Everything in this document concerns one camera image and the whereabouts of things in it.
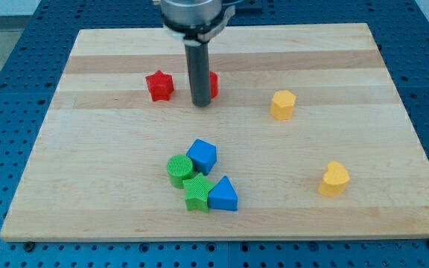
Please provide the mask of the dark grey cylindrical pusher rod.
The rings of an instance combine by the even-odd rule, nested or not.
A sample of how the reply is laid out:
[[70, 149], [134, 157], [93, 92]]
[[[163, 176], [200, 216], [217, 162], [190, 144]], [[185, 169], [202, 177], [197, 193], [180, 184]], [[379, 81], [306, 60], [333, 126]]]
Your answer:
[[208, 45], [190, 39], [184, 44], [191, 101], [197, 107], [208, 106], [212, 100]]

